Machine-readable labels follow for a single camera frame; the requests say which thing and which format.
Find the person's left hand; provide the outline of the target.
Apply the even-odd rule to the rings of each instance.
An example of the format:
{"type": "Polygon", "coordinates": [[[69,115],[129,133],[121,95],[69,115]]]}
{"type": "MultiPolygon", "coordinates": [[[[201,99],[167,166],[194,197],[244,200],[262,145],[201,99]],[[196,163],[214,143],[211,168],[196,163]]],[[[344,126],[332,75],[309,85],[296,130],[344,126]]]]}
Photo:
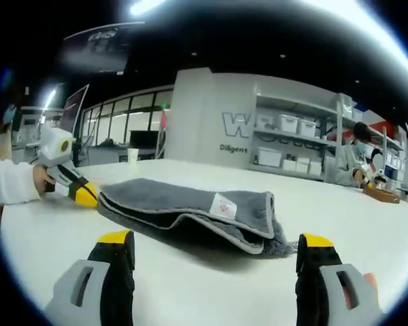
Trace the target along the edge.
{"type": "Polygon", "coordinates": [[[47,174],[47,169],[42,165],[33,167],[33,182],[39,195],[49,192],[56,184],[56,180],[47,174]]]}

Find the person's right hand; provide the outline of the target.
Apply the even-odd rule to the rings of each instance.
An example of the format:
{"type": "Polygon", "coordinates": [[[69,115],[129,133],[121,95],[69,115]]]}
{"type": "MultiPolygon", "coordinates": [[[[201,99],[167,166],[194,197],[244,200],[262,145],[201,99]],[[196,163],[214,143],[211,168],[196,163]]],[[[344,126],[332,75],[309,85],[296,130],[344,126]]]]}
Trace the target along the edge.
{"type": "Polygon", "coordinates": [[[368,282],[368,284],[370,284],[371,288],[374,290],[376,302],[379,302],[377,280],[375,276],[372,273],[366,273],[363,275],[363,277],[368,282]]]}

